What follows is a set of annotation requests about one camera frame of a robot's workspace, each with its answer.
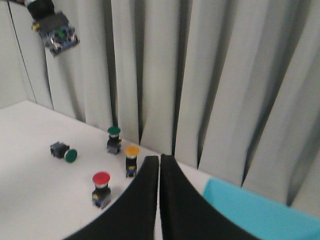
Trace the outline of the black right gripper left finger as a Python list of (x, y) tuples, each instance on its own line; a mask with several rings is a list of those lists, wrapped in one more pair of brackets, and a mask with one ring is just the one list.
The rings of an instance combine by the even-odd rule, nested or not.
[(153, 240), (158, 199), (159, 157), (146, 156), (122, 195), (98, 218), (67, 240)]

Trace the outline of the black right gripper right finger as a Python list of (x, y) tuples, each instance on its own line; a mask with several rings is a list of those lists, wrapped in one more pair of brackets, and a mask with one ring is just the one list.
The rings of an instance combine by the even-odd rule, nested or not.
[(159, 208), (163, 239), (256, 239), (256, 236), (223, 216), (200, 195), (174, 156), (161, 155), (159, 177)]

